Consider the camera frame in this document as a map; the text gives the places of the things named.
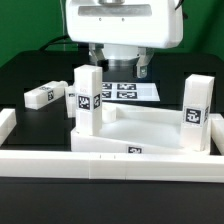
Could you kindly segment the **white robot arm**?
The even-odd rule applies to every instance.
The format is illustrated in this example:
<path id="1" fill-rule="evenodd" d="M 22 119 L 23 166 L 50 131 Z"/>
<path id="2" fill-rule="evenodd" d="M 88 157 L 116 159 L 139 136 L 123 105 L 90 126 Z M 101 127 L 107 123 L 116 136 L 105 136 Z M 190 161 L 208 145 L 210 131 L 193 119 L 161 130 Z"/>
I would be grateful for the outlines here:
<path id="1" fill-rule="evenodd" d="M 93 64 L 133 65 L 139 78 L 156 49 L 183 39 L 182 0 L 66 0 L 66 22 L 70 38 L 88 45 Z"/>

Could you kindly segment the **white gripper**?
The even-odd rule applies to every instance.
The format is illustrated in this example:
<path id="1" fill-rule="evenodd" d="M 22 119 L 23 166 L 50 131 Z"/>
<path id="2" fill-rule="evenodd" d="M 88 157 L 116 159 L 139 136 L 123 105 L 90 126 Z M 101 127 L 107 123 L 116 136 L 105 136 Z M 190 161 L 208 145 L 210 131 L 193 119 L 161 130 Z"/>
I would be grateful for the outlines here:
<path id="1" fill-rule="evenodd" d="M 177 4 L 178 0 L 119 0 L 116 4 L 66 0 L 68 35 L 73 41 L 90 43 L 90 60 L 104 71 L 108 60 L 103 44 L 139 46 L 136 75 L 145 78 L 153 48 L 173 48 L 183 39 L 182 8 Z"/>

